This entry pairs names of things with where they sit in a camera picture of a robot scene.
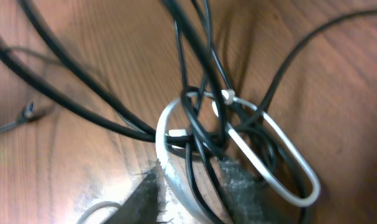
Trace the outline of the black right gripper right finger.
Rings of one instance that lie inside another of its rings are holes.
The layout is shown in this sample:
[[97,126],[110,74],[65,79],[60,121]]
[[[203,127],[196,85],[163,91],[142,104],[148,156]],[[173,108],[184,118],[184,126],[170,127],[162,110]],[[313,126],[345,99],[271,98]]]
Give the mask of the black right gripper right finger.
[[263,187],[253,176],[230,159],[218,161],[227,210],[238,224],[287,223],[288,218],[266,201]]

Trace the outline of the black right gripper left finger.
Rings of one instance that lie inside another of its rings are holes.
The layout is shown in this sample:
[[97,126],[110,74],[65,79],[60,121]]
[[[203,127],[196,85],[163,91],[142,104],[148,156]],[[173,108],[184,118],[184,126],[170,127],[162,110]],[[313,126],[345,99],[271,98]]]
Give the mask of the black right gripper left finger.
[[159,186],[154,169],[146,172],[145,178],[129,198],[104,224],[156,224],[159,214]]

